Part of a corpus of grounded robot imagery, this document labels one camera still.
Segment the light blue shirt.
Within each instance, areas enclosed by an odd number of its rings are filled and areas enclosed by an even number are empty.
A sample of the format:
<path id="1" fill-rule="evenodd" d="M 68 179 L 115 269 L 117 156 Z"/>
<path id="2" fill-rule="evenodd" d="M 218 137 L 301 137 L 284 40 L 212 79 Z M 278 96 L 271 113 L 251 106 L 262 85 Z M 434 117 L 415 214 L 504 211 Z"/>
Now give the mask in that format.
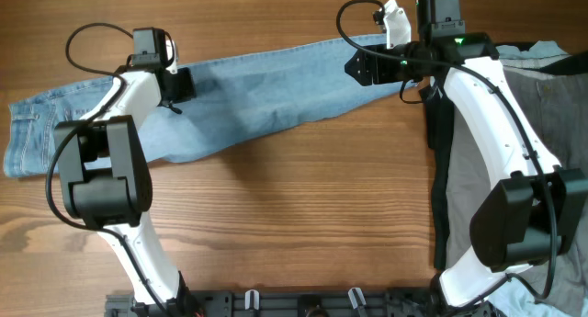
<path id="1" fill-rule="evenodd" d="M 500 59 L 529 60 L 567 57 L 569 54 L 560 48 L 556 41 L 535 41 L 502 43 L 496 45 Z"/>

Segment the black garment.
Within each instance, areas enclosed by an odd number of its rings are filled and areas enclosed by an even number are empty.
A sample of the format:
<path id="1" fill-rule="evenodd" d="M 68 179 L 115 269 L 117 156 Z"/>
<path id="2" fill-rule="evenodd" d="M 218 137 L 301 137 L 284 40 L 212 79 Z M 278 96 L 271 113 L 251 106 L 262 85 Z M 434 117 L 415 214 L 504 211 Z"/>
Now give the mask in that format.
<path id="1" fill-rule="evenodd" d="M 544 145 L 566 168 L 587 168 L 587 54 L 501 60 L 508 85 Z M 435 156 L 434 266 L 452 266 L 469 247 L 469 220 L 490 190 L 475 141 L 453 104 L 435 95 L 425 106 Z"/>

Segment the light blue cloth bottom right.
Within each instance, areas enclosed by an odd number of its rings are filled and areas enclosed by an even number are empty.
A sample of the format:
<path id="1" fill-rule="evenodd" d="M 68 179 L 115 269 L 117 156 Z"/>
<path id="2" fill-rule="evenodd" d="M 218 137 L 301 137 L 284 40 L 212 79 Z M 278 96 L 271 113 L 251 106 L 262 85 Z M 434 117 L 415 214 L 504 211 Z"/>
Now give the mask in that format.
<path id="1" fill-rule="evenodd" d="M 577 282 L 555 280 L 546 301 L 537 301 L 518 281 L 502 285 L 489 302 L 506 316 L 586 316 L 587 289 Z"/>

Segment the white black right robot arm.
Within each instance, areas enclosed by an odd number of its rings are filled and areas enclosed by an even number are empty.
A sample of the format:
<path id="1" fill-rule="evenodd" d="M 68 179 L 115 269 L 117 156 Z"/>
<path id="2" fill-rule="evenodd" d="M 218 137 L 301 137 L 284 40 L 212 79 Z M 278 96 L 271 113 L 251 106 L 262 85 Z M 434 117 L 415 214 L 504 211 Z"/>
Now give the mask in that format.
<path id="1" fill-rule="evenodd" d="M 511 92 L 490 37 L 469 33 L 459 0 L 415 0 L 411 25 L 395 1 L 373 17 L 380 45 L 358 46 L 345 71 L 363 86 L 429 78 L 422 98 L 447 99 L 464 118 L 491 190 L 469 226 L 470 248 L 424 294 L 430 316 L 484 311 L 490 295 L 533 266 L 554 277 L 587 199 L 587 178 L 564 169 L 535 134 Z"/>

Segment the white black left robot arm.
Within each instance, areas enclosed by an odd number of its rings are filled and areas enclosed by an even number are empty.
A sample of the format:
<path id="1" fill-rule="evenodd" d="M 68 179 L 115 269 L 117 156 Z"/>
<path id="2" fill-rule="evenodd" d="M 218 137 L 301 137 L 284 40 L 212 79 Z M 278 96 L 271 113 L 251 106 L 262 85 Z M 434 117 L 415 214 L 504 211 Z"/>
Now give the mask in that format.
<path id="1" fill-rule="evenodd" d="M 202 316 L 180 271 L 164 251 L 149 209 L 153 184 L 138 130 L 158 107 L 175 113 L 195 96 L 191 74 L 177 67 L 175 42 L 160 28 L 129 32 L 133 52 L 110 73 L 112 86 L 78 120 L 54 129 L 46 174 L 50 210 L 63 223 L 96 232 L 133 287 L 138 316 Z"/>

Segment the light blue denim jeans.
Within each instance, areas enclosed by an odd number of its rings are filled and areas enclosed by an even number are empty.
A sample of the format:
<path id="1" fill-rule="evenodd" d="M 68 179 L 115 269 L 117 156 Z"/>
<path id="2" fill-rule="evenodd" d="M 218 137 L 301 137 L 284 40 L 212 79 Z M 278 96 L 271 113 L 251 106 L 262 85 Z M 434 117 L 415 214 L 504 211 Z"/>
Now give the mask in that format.
<path id="1" fill-rule="evenodd" d="M 187 163 L 237 143 L 335 118 L 394 95 L 401 84 L 362 86 L 345 73 L 355 49 L 342 39 L 188 65 L 197 95 L 151 112 L 139 130 L 147 161 Z M 64 85 L 10 105 L 8 177 L 43 175 L 57 123 L 79 119 L 112 86 L 109 77 Z"/>

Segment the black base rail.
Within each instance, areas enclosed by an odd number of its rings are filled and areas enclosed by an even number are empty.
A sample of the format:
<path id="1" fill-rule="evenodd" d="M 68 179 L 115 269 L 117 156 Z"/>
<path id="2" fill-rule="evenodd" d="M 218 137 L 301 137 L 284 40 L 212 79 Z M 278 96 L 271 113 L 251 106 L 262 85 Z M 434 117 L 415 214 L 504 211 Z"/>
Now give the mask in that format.
<path id="1" fill-rule="evenodd" d="M 426 289 L 400 288 L 365 292 L 247 293 L 194 291 L 192 295 L 206 316 L 304 317 L 304 316 L 431 316 L 433 298 Z"/>

